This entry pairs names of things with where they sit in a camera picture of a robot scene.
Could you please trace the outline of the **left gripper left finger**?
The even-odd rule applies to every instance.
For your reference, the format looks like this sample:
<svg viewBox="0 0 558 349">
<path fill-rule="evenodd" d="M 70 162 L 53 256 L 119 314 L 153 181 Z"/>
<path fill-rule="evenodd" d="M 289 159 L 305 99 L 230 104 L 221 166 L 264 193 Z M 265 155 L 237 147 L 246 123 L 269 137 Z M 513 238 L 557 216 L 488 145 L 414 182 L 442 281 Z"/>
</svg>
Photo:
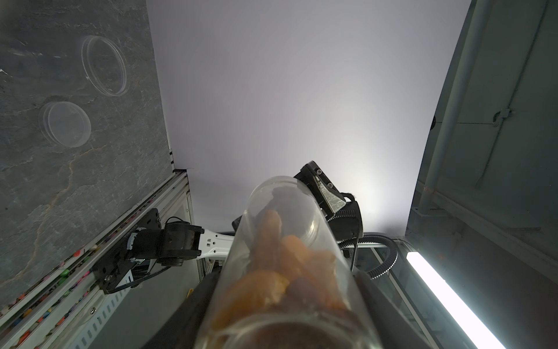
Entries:
<svg viewBox="0 0 558 349">
<path fill-rule="evenodd" d="M 217 282 L 217 271 L 206 275 L 193 293 L 142 348 L 194 348 Z"/>
</svg>

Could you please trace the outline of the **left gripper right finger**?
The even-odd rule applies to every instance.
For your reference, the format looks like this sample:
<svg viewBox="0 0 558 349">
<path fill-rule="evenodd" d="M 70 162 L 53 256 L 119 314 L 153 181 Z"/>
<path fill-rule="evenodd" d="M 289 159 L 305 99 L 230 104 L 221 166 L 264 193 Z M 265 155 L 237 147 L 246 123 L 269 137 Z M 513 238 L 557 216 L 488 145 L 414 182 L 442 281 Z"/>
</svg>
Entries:
<svg viewBox="0 0 558 349">
<path fill-rule="evenodd" d="M 432 346 L 411 326 L 373 280 L 357 272 L 357 287 L 372 318 L 383 348 L 430 349 Z"/>
</svg>

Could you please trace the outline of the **clear jar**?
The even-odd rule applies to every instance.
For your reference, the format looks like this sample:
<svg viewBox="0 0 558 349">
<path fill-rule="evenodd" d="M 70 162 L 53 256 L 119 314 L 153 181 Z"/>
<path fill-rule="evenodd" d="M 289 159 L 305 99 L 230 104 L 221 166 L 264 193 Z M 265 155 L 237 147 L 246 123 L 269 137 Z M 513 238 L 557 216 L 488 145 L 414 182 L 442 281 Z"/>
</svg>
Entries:
<svg viewBox="0 0 558 349">
<path fill-rule="evenodd" d="M 269 260 L 250 241 L 272 191 L 288 188 L 313 237 L 282 238 Z M 318 203 L 293 177 L 278 176 L 251 194 L 196 348 L 380 348 L 382 341 Z"/>
</svg>

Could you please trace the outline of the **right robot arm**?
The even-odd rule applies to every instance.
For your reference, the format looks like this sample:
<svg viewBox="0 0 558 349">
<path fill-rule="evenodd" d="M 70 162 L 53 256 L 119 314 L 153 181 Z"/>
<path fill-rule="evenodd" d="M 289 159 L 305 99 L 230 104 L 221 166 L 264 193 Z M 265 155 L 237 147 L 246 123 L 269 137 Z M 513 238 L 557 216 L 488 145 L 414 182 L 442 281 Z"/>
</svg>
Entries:
<svg viewBox="0 0 558 349">
<path fill-rule="evenodd" d="M 378 234 L 364 235 L 360 206 L 351 193 L 341 193 L 311 161 L 295 175 L 298 187 L 308 189 L 318 203 L 319 211 L 326 220 L 340 250 L 357 250 L 364 244 L 381 244 L 388 249 L 384 261 L 368 272 L 371 279 L 377 279 L 388 272 L 398 260 L 399 249 L 390 238 Z M 306 215 L 298 204 L 292 204 L 290 189 L 276 188 L 272 191 L 270 203 L 254 219 L 256 231 L 250 241 L 270 259 L 271 249 L 282 238 L 296 237 L 304 245 L 314 235 L 312 228 L 303 228 Z M 155 260 L 164 267 L 181 266 L 186 260 L 202 259 L 218 254 L 219 248 L 229 254 L 231 234 L 213 234 L 180 218 L 171 217 L 164 225 L 149 219 L 131 233 L 126 243 L 126 260 L 137 262 Z"/>
</svg>

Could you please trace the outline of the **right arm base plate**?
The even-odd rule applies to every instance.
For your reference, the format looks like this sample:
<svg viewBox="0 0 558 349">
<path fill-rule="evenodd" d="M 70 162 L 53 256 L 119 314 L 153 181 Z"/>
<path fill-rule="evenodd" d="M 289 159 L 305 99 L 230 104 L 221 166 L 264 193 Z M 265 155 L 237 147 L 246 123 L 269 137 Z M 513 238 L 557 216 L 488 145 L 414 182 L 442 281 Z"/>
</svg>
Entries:
<svg viewBox="0 0 558 349">
<path fill-rule="evenodd" d="M 157 239 L 161 231 L 159 212 L 157 209 L 150 209 L 123 235 L 115 237 L 91 269 L 97 286 L 106 295 L 111 295 L 132 287 L 133 281 L 142 279 L 142 276 L 132 276 L 132 280 L 127 281 L 126 275 L 145 260 L 155 259 L 156 247 L 154 243 L 149 243 L 146 257 L 140 257 L 141 253 L 134 251 L 139 250 L 139 247 L 135 247 L 135 240 L 141 235 L 149 234 L 154 234 L 154 239 Z"/>
</svg>

